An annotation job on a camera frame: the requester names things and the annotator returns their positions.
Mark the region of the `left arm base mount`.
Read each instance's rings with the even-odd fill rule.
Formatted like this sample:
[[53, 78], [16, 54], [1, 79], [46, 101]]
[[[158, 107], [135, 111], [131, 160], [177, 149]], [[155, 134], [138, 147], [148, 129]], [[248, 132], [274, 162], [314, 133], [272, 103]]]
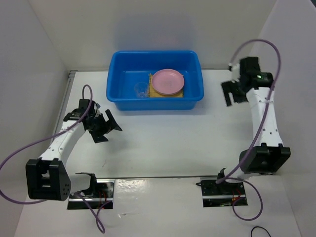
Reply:
[[[78, 191], [79, 195], [90, 205], [93, 210], [113, 209], [115, 180], [97, 179], [96, 183], [89, 188]], [[88, 206], [80, 198], [71, 194], [68, 199], [68, 210], [88, 209]]]

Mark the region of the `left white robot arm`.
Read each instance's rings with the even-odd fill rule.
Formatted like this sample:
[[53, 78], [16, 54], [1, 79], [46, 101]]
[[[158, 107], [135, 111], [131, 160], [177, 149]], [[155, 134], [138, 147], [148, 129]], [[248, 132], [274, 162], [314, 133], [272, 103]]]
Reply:
[[71, 191], [65, 165], [77, 141], [89, 132], [95, 143], [107, 142], [105, 134], [122, 128], [110, 110], [101, 113], [95, 101], [80, 99], [78, 108], [63, 119], [60, 135], [38, 159], [26, 163], [28, 195], [31, 199], [64, 201]]

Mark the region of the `pink plastic plate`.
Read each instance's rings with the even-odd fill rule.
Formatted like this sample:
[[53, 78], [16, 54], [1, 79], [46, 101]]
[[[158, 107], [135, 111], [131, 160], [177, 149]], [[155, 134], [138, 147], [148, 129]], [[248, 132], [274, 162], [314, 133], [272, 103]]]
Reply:
[[166, 96], [175, 95], [180, 92], [185, 84], [183, 75], [173, 69], [162, 69], [154, 73], [151, 80], [153, 89]]

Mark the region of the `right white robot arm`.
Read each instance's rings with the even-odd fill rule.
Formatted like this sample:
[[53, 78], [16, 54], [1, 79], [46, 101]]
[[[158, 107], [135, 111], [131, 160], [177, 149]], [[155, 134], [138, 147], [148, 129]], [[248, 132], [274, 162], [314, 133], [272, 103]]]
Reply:
[[261, 71], [258, 57], [245, 57], [229, 70], [232, 79], [221, 84], [226, 105], [249, 103], [253, 140], [250, 147], [240, 153], [236, 167], [219, 172], [216, 188], [222, 194], [229, 193], [234, 183], [276, 173], [291, 156], [277, 127], [273, 75]]

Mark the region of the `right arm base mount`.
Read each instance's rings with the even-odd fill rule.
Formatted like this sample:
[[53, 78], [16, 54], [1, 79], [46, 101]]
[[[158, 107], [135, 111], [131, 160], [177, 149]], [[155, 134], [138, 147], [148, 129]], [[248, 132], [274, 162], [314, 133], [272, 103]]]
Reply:
[[247, 206], [243, 183], [216, 183], [215, 177], [200, 178], [196, 183], [200, 187], [203, 207]]

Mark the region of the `woven bamboo mat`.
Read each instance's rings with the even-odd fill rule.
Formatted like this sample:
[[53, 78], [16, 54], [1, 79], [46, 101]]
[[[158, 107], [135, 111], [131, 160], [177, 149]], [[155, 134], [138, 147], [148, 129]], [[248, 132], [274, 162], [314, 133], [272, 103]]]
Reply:
[[154, 87], [153, 87], [153, 85], [152, 85], [152, 78], [153, 78], [153, 74], [149, 74], [149, 95], [148, 95], [148, 97], [152, 97], [151, 96], [151, 93], [152, 93], [152, 91], [153, 90], [155, 90], [154, 89]]

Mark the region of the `clear plastic cup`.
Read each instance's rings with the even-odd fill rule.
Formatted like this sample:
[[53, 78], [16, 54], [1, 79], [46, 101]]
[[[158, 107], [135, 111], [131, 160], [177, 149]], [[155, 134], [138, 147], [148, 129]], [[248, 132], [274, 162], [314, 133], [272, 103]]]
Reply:
[[134, 90], [138, 98], [147, 98], [149, 95], [149, 85], [145, 82], [138, 82]]

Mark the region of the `orange plastic plate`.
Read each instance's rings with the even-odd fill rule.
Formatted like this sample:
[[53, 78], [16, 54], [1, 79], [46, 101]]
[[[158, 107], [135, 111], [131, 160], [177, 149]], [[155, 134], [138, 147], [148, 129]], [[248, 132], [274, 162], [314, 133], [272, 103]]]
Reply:
[[180, 90], [177, 93], [172, 93], [172, 94], [160, 93], [156, 90], [153, 90], [151, 93], [151, 96], [152, 97], [183, 97], [183, 90]]

